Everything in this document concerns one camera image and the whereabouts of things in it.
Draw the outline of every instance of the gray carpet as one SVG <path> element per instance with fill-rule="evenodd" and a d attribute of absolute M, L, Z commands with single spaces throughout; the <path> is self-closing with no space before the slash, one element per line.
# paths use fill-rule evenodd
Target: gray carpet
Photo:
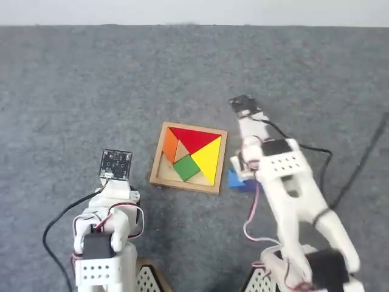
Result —
<path fill-rule="evenodd" d="M 334 198 L 389 109 L 389 29 L 307 27 L 0 27 L 0 291 L 66 291 L 41 245 L 46 224 L 98 187 L 104 148 L 134 151 L 132 184 L 146 212 L 140 256 L 175 291 L 238 291 L 267 243 L 242 232 L 252 194 L 220 196 L 148 184 L 163 121 L 229 131 L 228 99 L 251 94 L 302 142 L 333 150 Z M 324 157 L 306 153 L 317 172 Z M 338 214 L 362 261 L 366 291 L 389 285 L 389 135 Z M 49 243 L 71 272 L 69 212 Z M 267 201 L 250 229 L 274 237 Z M 303 226 L 301 242 L 325 242 Z"/>

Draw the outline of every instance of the wooden puzzle frame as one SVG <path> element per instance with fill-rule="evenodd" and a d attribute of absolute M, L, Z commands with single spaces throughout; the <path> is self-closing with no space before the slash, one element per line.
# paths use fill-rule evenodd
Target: wooden puzzle frame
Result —
<path fill-rule="evenodd" d="M 208 132 L 208 133 L 218 134 L 221 136 L 221 145 L 219 148 L 218 165 L 216 168 L 216 176 L 215 176 L 215 182 L 214 182 L 213 186 L 203 186 L 201 184 L 193 184 L 190 182 L 175 181 L 175 180 L 164 179 L 164 178 L 158 177 L 158 169 L 159 169 L 160 160 L 162 157 L 162 148 L 164 146 L 165 135 L 166 135 L 167 129 L 169 127 Z M 195 191 L 200 191 L 200 192 L 218 194 L 220 191 L 221 175 L 222 175 L 222 168 L 223 168 L 223 163 L 224 163 L 224 154 L 225 154 L 226 143 L 227 143 L 227 131 L 216 130 L 216 129 L 212 129 L 212 128 L 205 128 L 205 127 L 198 127 L 198 126 L 193 126 L 193 125 L 185 125 L 182 123 L 163 122 L 162 129 L 161 129 L 160 136 L 159 136 L 158 146 L 157 146 L 157 150 L 156 150 L 156 155 L 154 158 L 153 168 L 151 170 L 150 183 L 161 185 L 161 186 L 174 187 L 174 188 L 178 188 L 178 189 L 195 190 Z"/>

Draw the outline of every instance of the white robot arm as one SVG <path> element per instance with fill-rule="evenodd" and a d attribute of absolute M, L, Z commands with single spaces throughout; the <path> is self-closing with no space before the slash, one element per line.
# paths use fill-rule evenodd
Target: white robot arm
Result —
<path fill-rule="evenodd" d="M 315 224 L 330 250 L 316 251 L 298 240 L 299 223 L 312 224 L 328 205 L 297 141 L 271 139 L 269 119 L 254 99 L 239 96 L 230 105 L 238 116 L 243 140 L 241 151 L 231 158 L 235 172 L 242 181 L 253 178 L 261 184 L 277 221 L 281 246 L 265 250 L 261 261 L 278 288 L 307 291 L 298 287 L 303 282 L 309 291 L 363 292 L 363 285 L 351 276 L 359 270 L 359 257 L 335 212 L 326 212 Z M 339 277 L 329 284 L 326 277 L 335 271 Z"/>
<path fill-rule="evenodd" d="M 140 195 L 131 189 L 131 152 L 105 150 L 100 168 L 103 190 L 73 220 L 75 282 L 78 292 L 135 292 L 136 247 L 128 239 L 144 228 Z M 142 215 L 142 231 L 131 235 Z"/>

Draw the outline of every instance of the black cable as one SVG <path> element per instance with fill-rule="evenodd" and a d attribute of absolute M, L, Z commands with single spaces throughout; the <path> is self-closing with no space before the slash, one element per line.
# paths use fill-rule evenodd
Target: black cable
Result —
<path fill-rule="evenodd" d="M 252 116 L 249 116 L 249 119 L 257 121 L 257 122 L 265 123 L 266 125 L 270 125 L 270 126 L 272 126 L 274 128 L 274 130 L 279 132 L 281 134 L 281 136 L 283 136 L 284 138 L 286 138 L 286 139 L 290 138 L 287 134 L 285 134 L 280 129 L 280 127 L 278 127 L 275 123 L 273 123 L 273 122 L 271 122 L 269 120 L 258 120 L 258 119 L 254 119 Z M 325 175 L 326 175 L 326 171 L 327 171 L 329 162 L 331 161 L 332 156 L 333 156 L 332 151 L 328 150 L 328 149 L 325 149 L 325 148 L 317 148 L 317 147 L 313 147 L 313 146 L 305 145 L 305 144 L 300 144 L 300 143 L 299 143 L 299 146 L 301 148 L 304 148 L 304 149 L 307 149 L 307 150 L 312 150 L 312 151 L 317 151 L 317 152 L 322 152 L 322 153 L 327 153 L 328 154 L 328 157 L 327 157 L 326 161 L 324 162 L 324 164 L 322 166 L 322 169 L 320 170 L 319 189 L 322 192 L 322 194 L 324 194 L 324 192 L 325 192 L 324 191 Z"/>
<path fill-rule="evenodd" d="M 327 214 L 329 211 L 331 210 L 334 210 L 340 203 L 340 200 L 345 196 L 345 194 L 349 191 L 349 189 L 351 188 L 351 186 L 353 185 L 354 181 L 356 180 L 357 176 L 361 173 L 361 171 L 363 170 L 363 168 L 366 166 L 366 162 L 367 160 L 369 159 L 370 157 L 370 154 L 373 152 L 378 140 L 381 138 L 381 136 L 383 135 L 384 131 L 385 131 L 385 128 L 387 126 L 387 122 L 388 122 L 388 119 L 389 119 L 389 113 L 384 113 L 382 115 L 382 118 L 381 118 L 381 121 L 378 125 L 378 127 L 376 128 L 376 131 L 374 132 L 373 134 L 373 137 L 371 138 L 370 140 L 370 143 L 369 145 L 366 147 L 366 150 L 365 152 L 363 153 L 357 167 L 355 168 L 355 170 L 353 171 L 353 173 L 351 174 L 350 178 L 348 179 L 348 181 L 346 182 L 346 184 L 340 189 L 340 192 L 339 192 L 339 195 L 338 197 L 329 205 L 329 207 L 327 209 L 324 209 L 323 211 L 321 211 L 314 219 L 314 221 L 312 222 L 312 225 L 315 227 L 318 220 L 324 216 L 325 214 Z"/>
<path fill-rule="evenodd" d="M 103 185 L 103 187 L 88 195 L 88 196 L 85 196 L 81 199 L 79 199 L 78 201 L 68 205 L 68 207 L 65 208 L 64 211 L 62 211 L 57 217 L 55 217 L 48 225 L 47 227 L 45 228 L 44 232 L 43 232 L 43 237 L 42 237 L 42 244 L 43 244 L 43 247 L 44 249 L 47 251 L 47 253 L 51 256 L 51 258 L 54 260 L 54 262 L 58 265 L 58 267 L 60 268 L 63 276 L 65 277 L 65 280 L 66 280 L 66 285 L 67 285 L 67 289 L 69 290 L 69 292 L 72 292 L 73 291 L 73 288 L 72 288 L 72 284 L 71 284 L 71 280 L 69 278 L 69 276 L 67 275 L 67 272 L 65 270 L 65 267 L 62 265 L 62 263 L 60 262 L 60 260 L 58 259 L 58 257 L 52 252 L 52 250 L 49 248 L 49 245 L 47 244 L 47 233 L 49 233 L 51 227 L 54 226 L 54 224 L 56 222 L 58 222 L 59 219 L 61 219 L 61 217 L 69 210 L 73 209 L 75 206 L 81 204 L 82 202 L 86 201 L 86 200 L 89 200 L 91 198 L 93 198 L 94 196 L 98 195 L 99 193 L 101 193 L 104 188 L 106 187 L 107 183 L 108 183 L 109 179 L 107 179 L 107 181 L 105 182 L 105 184 Z"/>

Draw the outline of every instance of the puzzle piece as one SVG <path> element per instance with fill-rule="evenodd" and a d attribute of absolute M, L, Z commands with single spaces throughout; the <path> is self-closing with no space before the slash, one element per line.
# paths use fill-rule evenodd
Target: puzzle piece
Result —
<path fill-rule="evenodd" d="M 176 156 L 178 139 L 173 132 L 167 128 L 164 140 L 164 147 L 162 152 L 166 155 L 171 164 L 174 163 L 174 157 Z"/>
<path fill-rule="evenodd" d="M 181 158 L 185 157 L 188 154 L 189 154 L 189 151 L 185 148 L 183 143 L 180 140 L 178 140 L 176 155 L 174 157 L 174 162 L 177 162 L 178 160 L 180 160 Z"/>
<path fill-rule="evenodd" d="M 174 135 L 182 142 L 189 154 L 193 154 L 207 144 L 221 137 L 220 134 L 201 132 L 183 128 L 169 127 Z"/>
<path fill-rule="evenodd" d="M 215 183 L 220 145 L 221 137 L 218 137 L 191 156 L 212 185 Z"/>
<path fill-rule="evenodd" d="M 188 180 L 200 171 L 200 168 L 193 161 L 190 155 L 186 155 L 184 158 L 174 163 L 173 167 L 183 181 Z"/>

